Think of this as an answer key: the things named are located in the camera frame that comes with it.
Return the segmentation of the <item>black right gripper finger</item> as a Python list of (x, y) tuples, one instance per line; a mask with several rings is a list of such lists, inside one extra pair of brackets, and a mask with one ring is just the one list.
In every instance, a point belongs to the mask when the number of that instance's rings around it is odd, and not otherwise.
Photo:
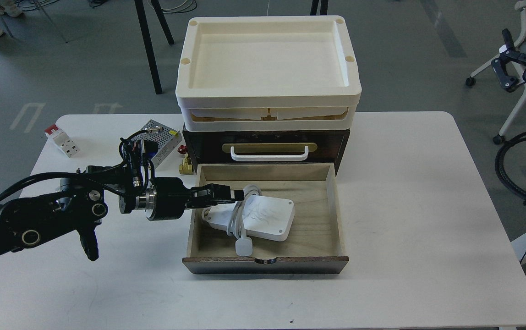
[(506, 71), (506, 65), (510, 62), (518, 63), (526, 68), (526, 54), (516, 50), (512, 35), (508, 29), (502, 30), (504, 38), (504, 49), (500, 50), (499, 56), (492, 60), (492, 68), (498, 78), (501, 87), (506, 92), (514, 92), (519, 84), (526, 83), (526, 73), (521, 78), (511, 76)]

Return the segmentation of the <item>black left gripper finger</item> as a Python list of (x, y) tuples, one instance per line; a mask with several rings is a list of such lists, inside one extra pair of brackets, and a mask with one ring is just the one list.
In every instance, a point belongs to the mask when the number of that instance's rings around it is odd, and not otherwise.
[(190, 189), (191, 195), (188, 199), (189, 209), (207, 208), (218, 204), (232, 204), (244, 201), (243, 190), (233, 190), (230, 186), (221, 184), (207, 184)]

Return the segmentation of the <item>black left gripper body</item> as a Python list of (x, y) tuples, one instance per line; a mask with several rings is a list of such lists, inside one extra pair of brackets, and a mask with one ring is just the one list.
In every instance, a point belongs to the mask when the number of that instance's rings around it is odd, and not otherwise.
[(155, 177), (135, 196), (120, 196), (119, 211), (141, 209), (150, 221), (179, 219), (190, 200), (191, 190), (177, 177)]

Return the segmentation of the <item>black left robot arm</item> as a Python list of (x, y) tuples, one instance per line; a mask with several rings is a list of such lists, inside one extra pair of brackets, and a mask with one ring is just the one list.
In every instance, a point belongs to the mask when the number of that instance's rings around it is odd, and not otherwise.
[(91, 261), (99, 258), (95, 228), (108, 213), (104, 192), (119, 197), (124, 214), (135, 209), (150, 221), (179, 219), (186, 209), (243, 201), (242, 190), (207, 184), (187, 188), (178, 177), (156, 177), (154, 165), (136, 137), (121, 139), (122, 161), (89, 166), (84, 172), (48, 172), (24, 178), (0, 194), (0, 255), (41, 246), (77, 231)]

